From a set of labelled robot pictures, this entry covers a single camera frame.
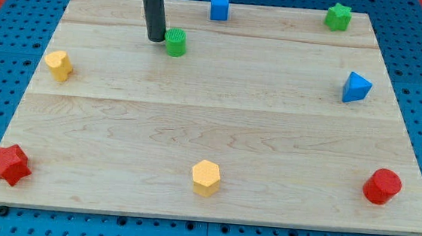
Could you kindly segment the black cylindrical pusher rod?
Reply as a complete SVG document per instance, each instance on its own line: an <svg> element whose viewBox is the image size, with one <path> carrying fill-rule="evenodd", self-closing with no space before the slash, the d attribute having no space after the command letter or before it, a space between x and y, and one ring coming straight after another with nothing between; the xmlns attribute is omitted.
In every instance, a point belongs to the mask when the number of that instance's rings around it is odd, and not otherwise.
<svg viewBox="0 0 422 236"><path fill-rule="evenodd" d="M165 40L166 18L164 0L142 0L148 39L152 42Z"/></svg>

